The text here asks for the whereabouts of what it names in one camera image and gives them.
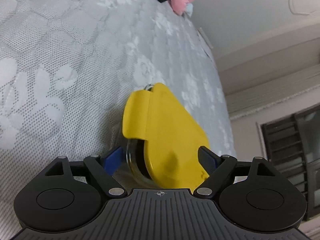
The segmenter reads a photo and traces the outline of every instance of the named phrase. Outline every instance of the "yellow plastic cover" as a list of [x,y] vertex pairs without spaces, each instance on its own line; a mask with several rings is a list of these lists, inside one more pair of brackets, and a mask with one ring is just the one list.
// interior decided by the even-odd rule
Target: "yellow plastic cover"
[[160,187],[193,192],[209,177],[198,161],[198,148],[210,148],[207,136],[164,84],[130,95],[122,132],[128,139],[145,140],[145,164]]

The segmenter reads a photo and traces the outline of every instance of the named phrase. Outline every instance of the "beige wall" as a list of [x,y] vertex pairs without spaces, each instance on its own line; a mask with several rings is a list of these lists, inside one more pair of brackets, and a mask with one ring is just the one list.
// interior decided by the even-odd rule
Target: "beige wall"
[[320,88],[296,96],[256,114],[232,121],[234,146],[238,160],[251,161],[255,156],[263,156],[263,145],[258,129],[261,124],[293,114],[318,103],[320,103]]

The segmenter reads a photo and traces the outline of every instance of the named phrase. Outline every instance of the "yellow tab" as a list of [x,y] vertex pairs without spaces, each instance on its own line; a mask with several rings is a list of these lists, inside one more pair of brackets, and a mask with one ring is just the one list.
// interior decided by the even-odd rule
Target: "yellow tab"
[[122,133],[127,139],[147,140],[147,122],[151,92],[138,90],[128,98],[124,108]]

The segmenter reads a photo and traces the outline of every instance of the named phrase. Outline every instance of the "white wall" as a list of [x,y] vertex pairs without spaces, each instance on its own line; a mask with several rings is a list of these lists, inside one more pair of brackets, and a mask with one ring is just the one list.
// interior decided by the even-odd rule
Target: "white wall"
[[320,88],[296,96],[256,114],[231,122],[234,147],[240,161],[251,161],[255,156],[263,156],[258,125],[282,118],[320,103]]
[[[296,1],[313,6],[319,0]],[[313,17],[293,15],[288,0],[196,0],[193,4],[193,22],[209,37],[216,59],[254,43],[257,36],[270,36],[272,30]]]

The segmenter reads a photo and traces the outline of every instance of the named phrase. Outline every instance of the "triangular cutout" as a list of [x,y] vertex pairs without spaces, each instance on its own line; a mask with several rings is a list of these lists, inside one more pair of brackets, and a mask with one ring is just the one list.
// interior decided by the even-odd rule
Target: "triangular cutout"
[[275,175],[266,167],[266,165],[264,165],[264,163],[259,163],[257,175],[275,177]]
[[48,170],[45,174],[46,176],[59,176],[63,175],[63,166],[62,162],[55,163],[50,170]]

